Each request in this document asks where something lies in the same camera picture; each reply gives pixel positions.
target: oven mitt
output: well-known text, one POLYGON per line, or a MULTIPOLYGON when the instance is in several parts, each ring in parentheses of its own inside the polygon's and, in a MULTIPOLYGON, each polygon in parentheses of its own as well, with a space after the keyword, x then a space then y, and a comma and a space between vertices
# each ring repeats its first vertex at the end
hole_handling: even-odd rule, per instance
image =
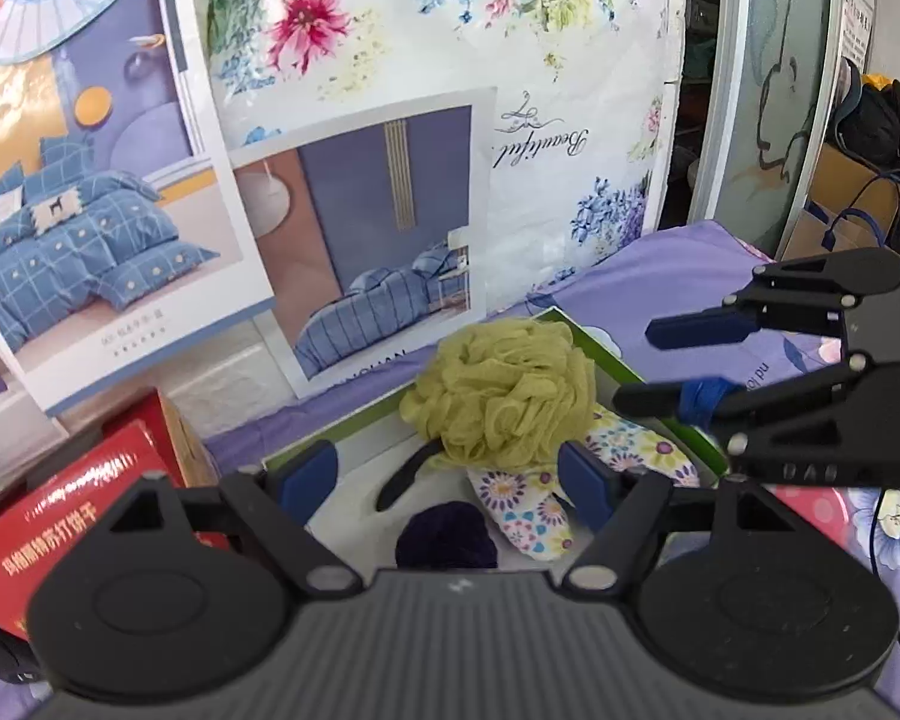
MULTIPOLYGON (((597 404, 586 447, 607 466, 624 471, 648 466, 678 487, 698 487, 700 477, 677 445, 658 433, 620 418, 597 404)), ((509 542, 535 560, 557 560, 573 544, 573 533, 559 498, 566 498, 548 471, 506 473, 467 470, 477 498, 509 542)))

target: blue strap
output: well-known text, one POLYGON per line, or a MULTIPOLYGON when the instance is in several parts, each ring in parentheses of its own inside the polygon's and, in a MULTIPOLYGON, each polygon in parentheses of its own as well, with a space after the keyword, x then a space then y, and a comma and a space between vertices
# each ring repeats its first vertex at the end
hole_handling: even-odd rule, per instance
POLYGON ((803 210, 807 211, 807 213, 809 213, 812 217, 816 218, 817 220, 821 220, 824 224, 830 223, 830 216, 828 215, 828 213, 826 213, 826 211, 823 210, 823 208, 818 206, 818 204, 816 204, 813 200, 809 199, 808 197, 807 197, 806 204, 803 206, 803 210))
POLYGON ((866 213, 866 211, 861 211, 859 208, 845 208, 833 218, 826 233, 823 233, 823 240, 821 241, 823 248, 827 251, 833 251, 833 247, 837 242, 837 236, 833 232, 833 228, 837 225, 838 221, 846 217, 856 217, 864 220, 866 224, 869 225, 869 228, 871 228, 871 232, 874 233, 877 245, 883 247, 886 242, 886 237, 883 234, 883 230, 880 229, 880 225, 876 223, 876 219, 866 213))
POLYGON ((717 410, 717 405, 724 395, 735 389, 741 389, 740 385, 722 376, 706 376, 683 382, 680 388, 680 403, 677 406, 677 419, 684 425, 709 430, 710 420, 717 410))

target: bedding advertisement poster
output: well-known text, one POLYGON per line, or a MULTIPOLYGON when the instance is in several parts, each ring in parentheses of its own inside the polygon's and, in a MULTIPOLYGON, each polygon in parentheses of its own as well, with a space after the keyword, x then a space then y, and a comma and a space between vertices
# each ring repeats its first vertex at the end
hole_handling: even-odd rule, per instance
MULTIPOLYGON (((214 17, 205 0, 180 0, 179 13, 187 64, 210 88, 214 17)), ((255 322, 297 395, 485 317, 495 105, 492 87, 408 88, 350 113, 284 107, 279 127, 228 145, 274 287, 274 309, 255 322)))
MULTIPOLYGON (((187 61, 208 71, 237 168, 241 149, 281 137, 304 146, 314 125, 363 115, 368 123, 353 119, 362 128, 380 124, 389 105, 496 90, 490 118, 471 128, 480 149, 490 144, 487 245, 471 258, 485 264, 489 311, 658 223, 685 0, 191 1, 197 39, 185 43, 187 61)), ((413 166, 426 146, 414 115, 407 143, 422 206, 429 200, 417 197, 413 166)), ((448 147, 453 132, 448 126, 448 147)), ((327 143, 322 159, 336 148, 327 143)), ((309 179, 312 160, 305 150, 299 157, 309 179)), ((334 159, 348 172, 344 151, 334 159)), ((319 182, 310 183, 323 222, 319 182)), ((334 234, 323 232, 332 261, 334 234)), ((409 255, 399 265, 411 266, 409 255)), ((336 276, 345 295, 350 273, 336 276)))
POLYGON ((176 0, 0 0, 0 354, 48 413, 272 304, 176 0))

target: sliding door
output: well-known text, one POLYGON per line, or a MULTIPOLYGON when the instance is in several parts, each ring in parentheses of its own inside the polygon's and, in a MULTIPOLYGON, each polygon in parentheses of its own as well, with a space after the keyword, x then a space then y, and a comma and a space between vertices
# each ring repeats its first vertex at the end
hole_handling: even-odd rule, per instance
POLYGON ((690 220, 770 255, 789 235, 830 105, 841 0, 721 0, 714 90, 690 220))

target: blue plaid bedding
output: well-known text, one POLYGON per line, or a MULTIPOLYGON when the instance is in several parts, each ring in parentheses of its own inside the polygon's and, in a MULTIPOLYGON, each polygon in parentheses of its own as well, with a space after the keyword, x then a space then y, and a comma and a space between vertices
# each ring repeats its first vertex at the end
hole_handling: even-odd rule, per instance
POLYGON ((312 378, 330 365, 426 317, 441 298, 466 289, 466 276, 453 271, 457 257, 445 244, 420 254, 408 268, 378 268, 357 276, 346 295, 307 320, 293 347, 300 367, 312 378))
MULTIPOLYGON (((52 167, 67 167, 65 157, 52 167)), ((167 213, 157 208, 157 191, 139 178, 118 170, 105 170, 66 185, 53 180, 55 191, 76 186, 82 211, 69 220, 37 234, 32 204, 45 199, 24 194, 26 205, 0 223, 0 332, 12 351, 46 332, 101 295, 103 279, 118 266, 145 257, 148 250, 178 238, 167 213)), ((216 256, 191 256, 192 266, 216 256)), ((174 276, 183 272, 182 263, 174 276)), ((159 289, 165 279, 118 295, 109 285, 111 305, 122 310, 159 289)))

